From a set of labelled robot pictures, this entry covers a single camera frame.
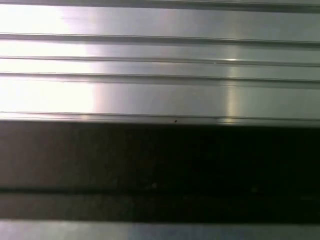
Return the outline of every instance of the black surface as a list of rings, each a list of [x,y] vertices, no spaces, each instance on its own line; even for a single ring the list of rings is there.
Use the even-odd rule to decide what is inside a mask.
[[[319,223],[320,129],[0,122],[0,218]]]

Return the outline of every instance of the shiny metal surface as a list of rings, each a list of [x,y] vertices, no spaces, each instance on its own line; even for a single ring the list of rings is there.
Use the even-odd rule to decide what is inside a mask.
[[[319,20],[315,13],[0,5],[0,21],[10,23],[0,25],[2,34],[318,42]]]
[[[320,68],[176,62],[0,59],[0,73],[173,76],[318,81]]]
[[[0,222],[6,240],[316,240],[318,226],[305,225],[199,225],[199,224],[127,224],[67,221]]]
[[[0,4],[0,119],[320,123],[317,12],[138,2]]]
[[[320,50],[303,46],[294,48],[252,44],[156,44],[152,42],[121,44],[66,40],[0,40],[0,46],[0,58],[16,59],[320,66]]]
[[[65,82],[2,79],[2,112],[87,115],[186,116],[210,118],[318,119],[320,89],[305,84],[286,88],[233,85]]]

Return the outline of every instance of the silver metal strip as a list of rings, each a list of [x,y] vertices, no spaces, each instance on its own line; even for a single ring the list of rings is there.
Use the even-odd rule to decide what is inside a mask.
[[[319,226],[0,221],[6,240],[317,240]]]
[[[3,113],[320,119],[320,89],[213,84],[0,81]]]
[[[0,40],[0,46],[0,58],[320,66],[317,48],[274,45]]]
[[[0,33],[319,42],[319,14],[0,5]]]
[[[174,76],[318,81],[320,68],[209,63],[0,59],[0,73]]]

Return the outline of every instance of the metal panel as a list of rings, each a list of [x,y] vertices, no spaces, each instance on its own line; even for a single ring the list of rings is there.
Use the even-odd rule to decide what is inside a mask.
[[[24,3],[0,4],[1,119],[320,123],[314,1]]]

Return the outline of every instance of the groove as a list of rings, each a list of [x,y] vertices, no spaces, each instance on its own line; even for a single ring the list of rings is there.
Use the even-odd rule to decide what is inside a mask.
[[[249,39],[222,39],[203,37],[153,37],[153,36],[114,36],[114,35],[72,35],[72,34],[16,34],[0,33],[0,40],[27,41],[66,41],[66,42],[105,42],[106,44],[174,44],[174,45],[239,45],[279,48],[320,49],[320,42],[314,41],[271,41]]]

